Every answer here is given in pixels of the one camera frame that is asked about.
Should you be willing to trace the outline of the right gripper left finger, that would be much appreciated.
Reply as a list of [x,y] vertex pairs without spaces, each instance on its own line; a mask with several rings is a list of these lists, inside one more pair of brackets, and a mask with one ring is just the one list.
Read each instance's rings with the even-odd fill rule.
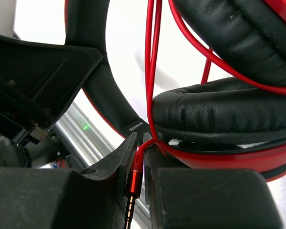
[[127,229],[126,180],[137,134],[92,166],[0,167],[0,229]]

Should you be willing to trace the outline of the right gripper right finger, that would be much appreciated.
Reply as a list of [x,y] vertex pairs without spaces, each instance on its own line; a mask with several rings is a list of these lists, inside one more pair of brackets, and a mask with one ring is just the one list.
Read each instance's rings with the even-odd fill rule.
[[145,196],[154,229],[281,229],[262,174],[250,169],[192,169],[156,146],[144,153]]

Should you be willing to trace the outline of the red black headphones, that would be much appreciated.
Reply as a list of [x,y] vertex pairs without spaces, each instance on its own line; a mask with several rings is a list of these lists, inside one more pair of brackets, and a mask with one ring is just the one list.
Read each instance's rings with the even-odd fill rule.
[[213,51],[230,52],[231,46],[211,38],[205,48],[186,28],[174,2],[170,8],[185,37],[208,62],[223,67],[232,77],[153,95],[162,2],[147,6],[145,32],[145,87],[147,117],[144,121],[126,101],[109,65],[105,30],[109,1],[65,2],[66,44],[99,50],[103,60],[88,78],[83,91],[98,114],[123,137],[149,132],[152,140],[140,149],[158,144],[191,168],[248,168],[268,172],[268,181],[286,174],[286,88],[251,80],[255,67],[237,70],[238,61],[225,63]]

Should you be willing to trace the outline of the aluminium rail frame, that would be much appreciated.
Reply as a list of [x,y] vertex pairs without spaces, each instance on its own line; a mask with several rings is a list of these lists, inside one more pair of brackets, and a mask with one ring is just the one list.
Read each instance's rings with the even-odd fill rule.
[[56,128],[74,150],[73,159],[82,163],[81,170],[91,166],[115,150],[124,140],[87,104],[79,106],[72,102],[69,109],[56,123]]

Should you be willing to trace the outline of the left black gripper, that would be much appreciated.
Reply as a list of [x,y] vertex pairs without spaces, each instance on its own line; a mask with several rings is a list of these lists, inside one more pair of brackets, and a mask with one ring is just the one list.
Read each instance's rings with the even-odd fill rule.
[[17,146],[39,144],[102,58],[95,48],[0,35],[0,134]]

